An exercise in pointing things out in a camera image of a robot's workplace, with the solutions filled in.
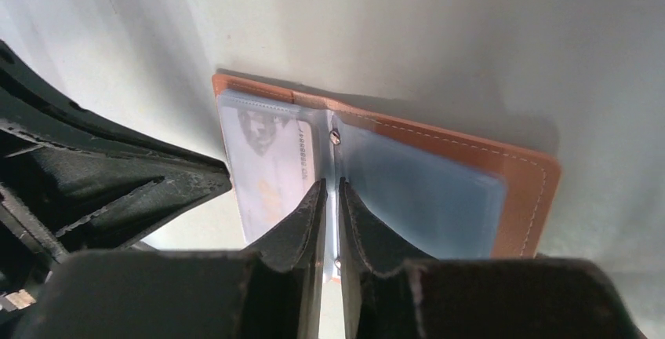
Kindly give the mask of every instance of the card holder wallet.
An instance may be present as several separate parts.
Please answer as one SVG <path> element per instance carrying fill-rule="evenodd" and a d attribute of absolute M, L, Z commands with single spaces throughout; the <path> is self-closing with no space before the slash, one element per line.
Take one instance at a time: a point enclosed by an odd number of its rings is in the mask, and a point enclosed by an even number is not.
<path fill-rule="evenodd" d="M 533 257 L 556 192 L 556 159 L 493 140 L 354 108 L 337 100 L 213 76 L 247 242 L 325 178 L 336 223 L 346 178 L 379 219 L 440 259 Z M 338 275 L 335 225 L 324 274 Z"/>

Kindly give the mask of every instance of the brown leather wallet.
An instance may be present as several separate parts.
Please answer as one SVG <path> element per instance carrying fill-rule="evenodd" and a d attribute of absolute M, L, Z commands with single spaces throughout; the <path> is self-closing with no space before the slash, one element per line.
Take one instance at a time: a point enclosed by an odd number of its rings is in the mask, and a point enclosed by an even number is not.
<path fill-rule="evenodd" d="M 354 108 L 337 100 L 216 74 L 213 88 L 252 94 L 313 109 L 335 111 L 353 126 L 371 130 L 403 144 L 501 176 L 507 195 L 492 257 L 534 257 L 561 177 L 556 159 L 514 145 Z"/>

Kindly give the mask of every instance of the white stitching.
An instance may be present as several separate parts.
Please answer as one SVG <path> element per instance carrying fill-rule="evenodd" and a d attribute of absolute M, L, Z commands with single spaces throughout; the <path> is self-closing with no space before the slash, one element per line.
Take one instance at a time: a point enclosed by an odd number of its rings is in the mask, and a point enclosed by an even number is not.
<path fill-rule="evenodd" d="M 414 131 L 413 129 L 406 129 L 406 128 L 404 128 L 404 127 L 397 127 L 397 126 L 394 126 L 394 125 L 390 125 L 390 124 L 388 124 L 388 123 L 383 123 L 383 122 L 377 121 L 377 120 L 374 119 L 374 118 L 365 117 L 364 115 L 359 115 L 359 114 L 351 113 L 351 112 L 349 112 L 349 111 L 341 111 L 341 112 L 343 112 L 343 113 L 345 113 L 345 114 L 353 115 L 353 116 L 355 116 L 355 117 L 358 117 L 358 118 L 364 119 L 364 120 L 366 120 L 366 121 L 374 122 L 374 123 L 376 123 L 376 124 L 378 124 L 378 125 L 382 125 L 382 126 L 386 126 L 386 127 L 391 127 L 391 128 L 393 128 L 393 129 L 399 129 L 399 130 L 401 130 L 401 131 L 407 131 L 407 132 L 415 133 L 415 134 L 418 134 L 418 135 L 421 135 L 421 136 L 425 136 L 425 137 L 432 137 L 432 138 L 437 139 L 437 140 L 440 140 L 440 141 L 448 141 L 448 142 L 450 142 L 450 143 L 458 144 L 458 145 L 463 145 L 463 146 L 465 146 L 465 147 L 476 148 L 476 149 L 480 148 L 480 147 L 477 146 L 477 145 L 471 145 L 471 144 L 467 144 L 467 143 L 460 142 L 460 141 L 457 141 L 457 140 L 447 139 L 447 138 L 444 138 L 444 137 L 437 137 L 436 135 L 430 135 L 430 134 L 428 134 L 428 133 L 421 133 L 421 132 L 418 132 L 418 131 Z M 541 198 L 543 197 L 543 194 L 544 194 L 544 192 L 545 192 L 545 185 L 547 184 L 547 171 L 545 170 L 545 168 L 543 168 L 542 166 L 540 166 L 537 162 L 534 162 L 534 161 L 529 160 L 529 159 L 525 159 L 525 158 L 523 158 L 523 157 L 518 157 L 518 156 L 516 156 L 516 155 L 511 155 L 511 154 L 509 154 L 509 153 L 501 153 L 501 152 L 499 152 L 499 151 L 490 150 L 490 149 L 488 149 L 488 148 L 480 148 L 480 149 L 481 149 L 482 151 L 490 152 L 490 153 L 497 154 L 497 155 L 502 155 L 502 156 L 504 156 L 504 157 L 510 157 L 511 159 L 515 159 L 515 160 L 519 160 L 519 161 L 523 161 L 523 162 L 528 162 L 528 163 L 531 164 L 531 165 L 537 166 L 537 167 L 540 169 L 540 171 L 543 173 L 543 184 L 540 186 L 540 193 L 538 194 L 538 199 L 536 200 L 536 204 L 535 204 L 535 206 L 533 207 L 533 213 L 531 214 L 531 220 L 529 221 L 529 227 L 528 227 L 527 230 L 526 230 L 526 235 L 525 235 L 525 237 L 524 237 L 524 242 L 522 243 L 522 245 L 521 245 L 521 249 L 520 249 L 520 255 L 519 255 L 519 256 L 520 256 L 520 257 L 524 257 L 524 252 L 526 251 L 526 246 L 529 244 L 529 236 L 531 235 L 531 229 L 533 228 L 533 221 L 536 220 L 536 215 L 537 215 L 537 213 L 538 213 L 538 207 L 539 207 L 539 205 L 540 205 L 540 200 L 541 200 Z"/>
<path fill-rule="evenodd" d="M 229 82 L 229 85 L 231 85 L 231 86 L 239 86 L 239 87 L 241 87 L 241 88 L 245 88 L 245 89 L 249 89 L 249 90 L 254 90 L 254 91 L 257 91 L 257 92 L 260 92 L 260 93 L 269 94 L 269 95 L 271 95 L 271 96 L 276 96 L 276 97 L 286 98 L 286 99 L 288 99 L 288 100 L 291 100 L 291 99 L 293 98 L 293 97 L 290 97 L 290 96 L 286 96 L 286 95 L 284 95 L 284 94 L 268 92 L 268 91 L 266 91 L 266 90 L 262 90 L 262 89 L 258 89 L 258 88 L 253 88 L 253 87 L 251 87 L 251 86 L 246 86 L 245 84 L 242 84 L 242 83 L 240 83 L 240 82 Z"/>
<path fill-rule="evenodd" d="M 294 113 L 293 111 L 290 111 L 289 109 L 277 108 L 277 107 L 273 107 L 273 106 L 266 105 L 266 104 L 259 104 L 257 102 L 253 102 L 253 101 L 246 100 L 246 99 L 243 99 L 243 98 L 225 97 L 225 100 L 234 101 L 234 102 L 237 102 L 237 103 L 243 104 L 243 105 L 252 105 L 252 106 L 256 106 L 258 108 L 266 108 L 266 109 L 270 109 L 270 110 L 284 111 L 285 113 L 289 113 L 291 115 L 303 115 L 305 117 L 314 116 L 314 114 L 312 114 L 312 113 Z"/>

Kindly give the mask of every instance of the transparent plastic pocket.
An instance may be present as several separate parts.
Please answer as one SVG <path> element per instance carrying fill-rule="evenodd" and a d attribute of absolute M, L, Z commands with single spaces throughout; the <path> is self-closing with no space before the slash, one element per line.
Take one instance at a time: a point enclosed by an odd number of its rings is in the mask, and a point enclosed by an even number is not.
<path fill-rule="evenodd" d="M 336 275 L 336 191 L 347 178 L 367 207 L 438 258 L 489 257 L 506 185 L 315 110 L 227 89 L 218 96 L 224 143 L 247 243 L 291 213 L 318 179 L 329 181 L 324 274 Z M 333 144 L 330 131 L 340 135 Z"/>

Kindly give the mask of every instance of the metal rivet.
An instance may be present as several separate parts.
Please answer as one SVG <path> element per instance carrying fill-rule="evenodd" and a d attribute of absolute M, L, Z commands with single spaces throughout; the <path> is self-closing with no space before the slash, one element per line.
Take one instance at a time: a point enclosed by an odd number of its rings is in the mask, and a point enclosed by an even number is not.
<path fill-rule="evenodd" d="M 334 129 L 333 131 L 330 131 L 330 142 L 335 144 L 335 145 L 340 145 L 342 142 L 342 138 L 340 137 L 340 133 Z"/>

